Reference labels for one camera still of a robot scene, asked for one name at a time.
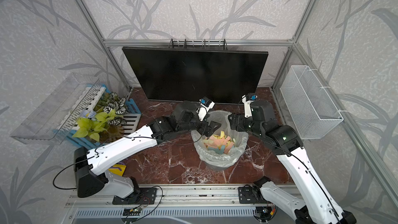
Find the clear plastic tray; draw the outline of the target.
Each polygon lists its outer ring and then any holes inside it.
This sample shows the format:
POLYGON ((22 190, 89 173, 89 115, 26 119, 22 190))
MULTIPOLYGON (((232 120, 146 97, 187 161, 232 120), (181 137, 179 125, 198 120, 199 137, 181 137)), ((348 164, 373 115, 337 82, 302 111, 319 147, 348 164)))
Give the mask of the clear plastic tray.
POLYGON ((98 77, 68 75, 10 137, 27 145, 61 144, 100 89, 98 77))

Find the yellow purple tool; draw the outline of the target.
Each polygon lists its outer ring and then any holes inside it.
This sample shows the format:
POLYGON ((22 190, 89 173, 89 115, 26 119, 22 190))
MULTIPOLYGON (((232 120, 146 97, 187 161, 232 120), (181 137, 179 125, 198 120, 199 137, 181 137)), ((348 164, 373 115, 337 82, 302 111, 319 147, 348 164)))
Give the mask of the yellow purple tool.
POLYGON ((123 176, 126 170, 126 165, 124 164, 115 164, 108 169, 111 173, 114 173, 118 176, 123 176))

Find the black flat monitor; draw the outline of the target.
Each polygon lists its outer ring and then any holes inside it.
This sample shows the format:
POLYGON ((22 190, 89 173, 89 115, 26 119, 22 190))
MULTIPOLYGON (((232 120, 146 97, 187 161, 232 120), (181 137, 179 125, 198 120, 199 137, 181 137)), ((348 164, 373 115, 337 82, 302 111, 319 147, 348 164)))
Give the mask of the black flat monitor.
POLYGON ((123 47, 147 99, 237 104, 254 93, 267 51, 123 47))

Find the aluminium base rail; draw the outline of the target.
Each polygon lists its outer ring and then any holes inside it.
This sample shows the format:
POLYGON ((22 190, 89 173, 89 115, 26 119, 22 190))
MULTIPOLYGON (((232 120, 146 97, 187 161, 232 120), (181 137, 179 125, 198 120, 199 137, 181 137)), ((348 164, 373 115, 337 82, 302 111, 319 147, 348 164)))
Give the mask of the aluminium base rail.
MULTIPOLYGON (((239 206, 238 188, 243 184, 171 184, 161 185, 155 196, 155 207, 174 206, 239 206)), ((115 207, 114 197, 94 195, 87 198, 77 197, 73 192, 67 200, 66 207, 115 207)))

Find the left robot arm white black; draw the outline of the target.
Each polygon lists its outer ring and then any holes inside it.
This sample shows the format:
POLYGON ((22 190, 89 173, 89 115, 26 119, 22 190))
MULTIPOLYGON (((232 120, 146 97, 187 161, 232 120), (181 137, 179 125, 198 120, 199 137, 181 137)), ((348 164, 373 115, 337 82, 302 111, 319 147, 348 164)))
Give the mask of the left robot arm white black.
POLYGON ((116 175, 109 168, 142 150, 172 141, 191 131, 197 131, 202 136, 212 135, 221 127, 220 123, 206 121, 214 105, 206 97, 200 99, 199 106, 184 101, 176 105, 171 115, 158 117, 115 142, 91 150, 78 148, 74 152, 77 196, 87 198, 98 194, 121 199, 136 198, 139 194, 137 182, 116 175))

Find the blue white wooden crate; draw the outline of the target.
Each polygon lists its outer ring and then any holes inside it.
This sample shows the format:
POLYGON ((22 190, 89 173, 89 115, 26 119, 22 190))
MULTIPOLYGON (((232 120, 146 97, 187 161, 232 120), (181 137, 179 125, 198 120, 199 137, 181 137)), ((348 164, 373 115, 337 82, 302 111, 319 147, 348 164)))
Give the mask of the blue white wooden crate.
POLYGON ((136 131, 141 115, 133 99, 121 97, 103 85, 66 140, 88 150, 106 145, 136 131))

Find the green artificial plant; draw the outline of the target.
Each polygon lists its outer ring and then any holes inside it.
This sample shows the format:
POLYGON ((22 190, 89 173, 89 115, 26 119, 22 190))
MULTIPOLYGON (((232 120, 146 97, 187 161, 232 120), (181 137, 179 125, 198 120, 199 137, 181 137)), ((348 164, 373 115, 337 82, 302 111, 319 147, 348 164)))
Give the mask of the green artificial plant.
POLYGON ((73 138, 84 138, 89 142, 101 143, 115 140, 122 134, 122 125, 126 124, 124 116, 128 113, 126 98, 117 93, 105 92, 93 110, 81 113, 77 120, 78 130, 73 138))

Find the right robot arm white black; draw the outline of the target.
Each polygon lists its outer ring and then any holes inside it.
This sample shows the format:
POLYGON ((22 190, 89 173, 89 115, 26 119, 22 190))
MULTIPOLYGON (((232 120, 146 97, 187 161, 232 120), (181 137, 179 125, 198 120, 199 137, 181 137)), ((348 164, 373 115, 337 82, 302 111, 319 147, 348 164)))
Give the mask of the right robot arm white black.
POLYGON ((269 178, 258 182, 261 196, 274 203, 297 224, 355 224, 354 214, 343 210, 328 192, 312 166, 295 129, 280 125, 273 106, 256 95, 242 96, 244 113, 228 116, 231 129, 260 139, 293 179, 302 199, 282 190, 269 178))

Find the pile of discarded sticky notes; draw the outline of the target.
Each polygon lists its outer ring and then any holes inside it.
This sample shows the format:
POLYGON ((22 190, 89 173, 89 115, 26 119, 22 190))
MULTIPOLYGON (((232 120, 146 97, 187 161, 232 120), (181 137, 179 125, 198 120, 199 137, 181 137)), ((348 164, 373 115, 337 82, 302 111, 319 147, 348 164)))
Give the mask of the pile of discarded sticky notes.
POLYGON ((209 151, 216 154, 229 154, 231 149, 235 147, 236 139, 227 135, 225 131, 221 131, 219 135, 213 134, 209 138, 203 140, 204 146, 209 151))

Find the small green circuit board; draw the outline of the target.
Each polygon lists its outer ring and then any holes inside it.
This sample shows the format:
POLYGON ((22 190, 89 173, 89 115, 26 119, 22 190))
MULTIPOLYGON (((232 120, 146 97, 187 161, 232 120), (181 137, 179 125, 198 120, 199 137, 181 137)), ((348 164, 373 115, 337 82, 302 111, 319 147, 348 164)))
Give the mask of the small green circuit board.
POLYGON ((139 216, 141 214, 142 209, 139 208, 125 208, 123 210, 122 216, 139 216))

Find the grey bin with plastic bag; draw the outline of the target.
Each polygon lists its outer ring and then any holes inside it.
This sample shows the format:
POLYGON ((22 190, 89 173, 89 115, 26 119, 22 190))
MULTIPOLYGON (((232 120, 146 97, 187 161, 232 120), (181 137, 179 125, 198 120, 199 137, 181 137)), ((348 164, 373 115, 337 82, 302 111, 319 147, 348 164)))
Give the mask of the grey bin with plastic bag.
POLYGON ((235 165, 246 150, 248 134, 232 130, 228 121, 230 112, 214 111, 209 114, 207 122, 221 124, 212 135, 192 131, 194 146, 206 166, 214 171, 224 171, 235 165))

